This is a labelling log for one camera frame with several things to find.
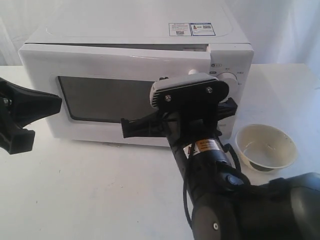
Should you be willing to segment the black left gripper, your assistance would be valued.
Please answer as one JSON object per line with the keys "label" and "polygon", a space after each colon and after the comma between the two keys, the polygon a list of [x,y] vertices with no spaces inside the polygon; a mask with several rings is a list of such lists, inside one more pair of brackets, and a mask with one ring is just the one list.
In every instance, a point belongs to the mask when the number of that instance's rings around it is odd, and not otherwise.
{"label": "black left gripper", "polygon": [[35,131],[23,127],[58,114],[62,99],[0,79],[0,147],[10,155],[33,150]]}

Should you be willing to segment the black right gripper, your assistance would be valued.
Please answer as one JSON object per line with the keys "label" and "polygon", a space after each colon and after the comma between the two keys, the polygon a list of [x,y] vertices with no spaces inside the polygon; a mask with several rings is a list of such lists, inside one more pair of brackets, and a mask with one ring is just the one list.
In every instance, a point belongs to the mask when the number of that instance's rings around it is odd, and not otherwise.
{"label": "black right gripper", "polygon": [[236,115],[227,83],[214,80],[161,93],[158,111],[135,120],[121,118],[123,138],[167,137],[176,160],[212,152],[224,159],[218,122]]}

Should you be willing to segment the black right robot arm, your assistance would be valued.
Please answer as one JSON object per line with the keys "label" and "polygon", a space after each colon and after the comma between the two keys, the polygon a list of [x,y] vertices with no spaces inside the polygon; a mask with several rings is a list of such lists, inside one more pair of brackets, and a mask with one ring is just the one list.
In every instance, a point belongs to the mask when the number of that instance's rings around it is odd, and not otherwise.
{"label": "black right robot arm", "polygon": [[305,173],[253,185],[218,122],[237,104],[220,80],[175,83],[150,89],[155,112],[121,120],[130,137],[166,137],[183,179],[183,208],[196,240],[317,240],[320,237],[320,176]]}

